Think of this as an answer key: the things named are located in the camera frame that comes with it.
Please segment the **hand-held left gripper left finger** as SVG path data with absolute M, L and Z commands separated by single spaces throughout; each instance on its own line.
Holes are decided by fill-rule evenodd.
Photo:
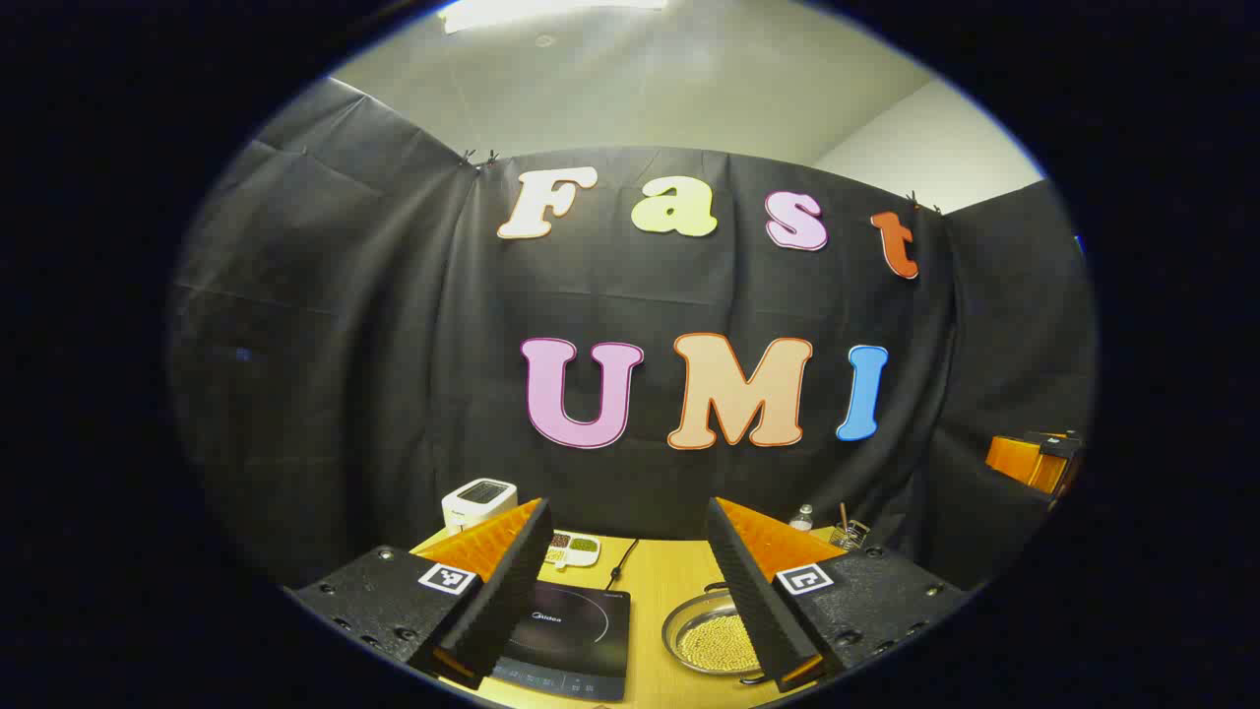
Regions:
M 478 689 L 530 610 L 553 531 L 536 497 L 423 550 L 377 547 L 286 593 L 346 640 Z

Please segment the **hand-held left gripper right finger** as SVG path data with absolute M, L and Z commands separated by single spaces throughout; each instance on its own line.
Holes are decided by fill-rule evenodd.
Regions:
M 707 504 L 706 539 L 781 693 L 856 672 L 969 597 L 890 548 L 847 550 L 724 497 Z

